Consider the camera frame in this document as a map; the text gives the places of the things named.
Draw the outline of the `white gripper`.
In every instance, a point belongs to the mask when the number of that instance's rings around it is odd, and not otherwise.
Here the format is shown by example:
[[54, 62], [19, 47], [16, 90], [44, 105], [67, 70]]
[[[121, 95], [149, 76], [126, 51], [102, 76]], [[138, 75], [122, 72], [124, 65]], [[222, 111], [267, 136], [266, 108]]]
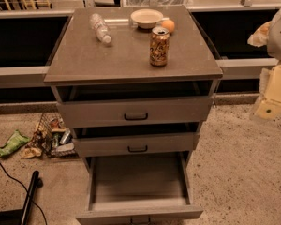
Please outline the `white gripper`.
[[[268, 43], [270, 22], [260, 26], [247, 40], [251, 46], [262, 47]], [[252, 107], [250, 118], [274, 120], [281, 113], [281, 62], [272, 69], [264, 68], [260, 74], [259, 97]]]

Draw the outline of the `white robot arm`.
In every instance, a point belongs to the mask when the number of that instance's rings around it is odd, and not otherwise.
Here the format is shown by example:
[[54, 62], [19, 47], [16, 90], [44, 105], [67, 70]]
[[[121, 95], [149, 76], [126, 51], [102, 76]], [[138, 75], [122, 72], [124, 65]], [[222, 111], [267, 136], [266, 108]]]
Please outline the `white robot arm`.
[[251, 119], [274, 120], [281, 113], [281, 8], [247, 40], [251, 46], [267, 46], [267, 54], [278, 60], [259, 76], [259, 96], [250, 113]]

